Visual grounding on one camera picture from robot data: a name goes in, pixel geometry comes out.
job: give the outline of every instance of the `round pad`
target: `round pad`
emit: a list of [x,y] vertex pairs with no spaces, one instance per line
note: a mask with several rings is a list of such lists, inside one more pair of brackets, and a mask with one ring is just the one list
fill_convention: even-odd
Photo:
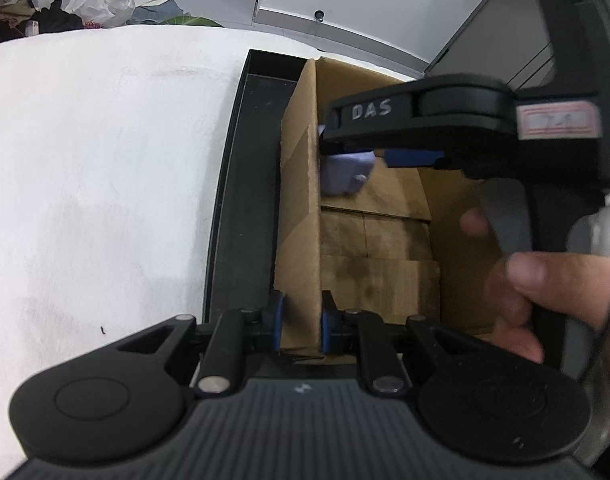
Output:
[[501,351],[451,357],[422,386],[418,408],[451,449],[523,465],[571,452],[591,417],[579,384]]
[[12,397],[10,423],[28,456],[93,465],[154,446],[184,411],[159,359],[100,349],[28,379]]
[[55,402],[63,415],[90,422],[117,415],[130,402],[130,392],[118,381],[94,377],[63,386]]

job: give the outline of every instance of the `black tray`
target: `black tray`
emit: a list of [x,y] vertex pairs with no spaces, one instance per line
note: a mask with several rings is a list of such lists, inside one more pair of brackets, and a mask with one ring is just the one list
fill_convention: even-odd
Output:
[[247,55],[216,190],[203,322],[267,303],[274,282],[281,120],[305,62],[260,50]]

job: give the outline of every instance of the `logo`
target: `logo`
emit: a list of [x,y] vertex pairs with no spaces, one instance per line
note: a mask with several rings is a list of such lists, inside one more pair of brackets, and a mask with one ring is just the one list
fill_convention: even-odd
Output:
[[298,386],[294,386],[294,391],[300,395],[309,394],[312,391],[312,387],[309,384],[301,383]]
[[376,105],[367,103],[354,105],[352,108],[352,120],[368,119],[376,116],[386,116],[391,113],[391,99],[385,99]]

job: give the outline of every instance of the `ridged black surface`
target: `ridged black surface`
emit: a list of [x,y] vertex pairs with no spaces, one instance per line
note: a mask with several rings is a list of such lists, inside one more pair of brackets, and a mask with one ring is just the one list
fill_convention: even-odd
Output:
[[31,460],[13,480],[580,480],[571,458],[504,468],[436,444],[399,400],[355,380],[250,380],[205,400],[168,442],[128,462],[76,470]]

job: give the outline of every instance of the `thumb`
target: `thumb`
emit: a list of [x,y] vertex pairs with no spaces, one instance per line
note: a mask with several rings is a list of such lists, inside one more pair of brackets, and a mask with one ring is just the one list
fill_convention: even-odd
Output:
[[574,253],[515,253],[507,278],[536,304],[599,329],[610,309],[610,258]]

